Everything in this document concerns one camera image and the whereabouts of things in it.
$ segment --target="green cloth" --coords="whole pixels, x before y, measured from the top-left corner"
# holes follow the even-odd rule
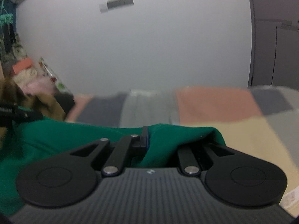
[[[12,215],[23,206],[15,179],[28,164],[79,147],[102,137],[118,141],[124,135],[140,134],[142,128],[108,128],[58,122],[51,119],[14,125],[0,150],[0,212]],[[136,167],[163,167],[176,148],[207,135],[225,144],[212,127],[190,128],[158,124],[149,127],[150,148]]]

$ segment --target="bed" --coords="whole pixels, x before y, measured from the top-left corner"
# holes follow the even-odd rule
[[[186,87],[131,90],[111,97],[75,96],[67,122],[109,127],[166,123],[213,126],[227,146],[269,161],[287,175],[281,206],[299,215],[299,91],[287,87]]]

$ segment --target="white wall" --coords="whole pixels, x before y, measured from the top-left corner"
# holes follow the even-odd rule
[[[187,85],[243,87],[251,59],[249,0],[25,0],[17,31],[74,93]]]

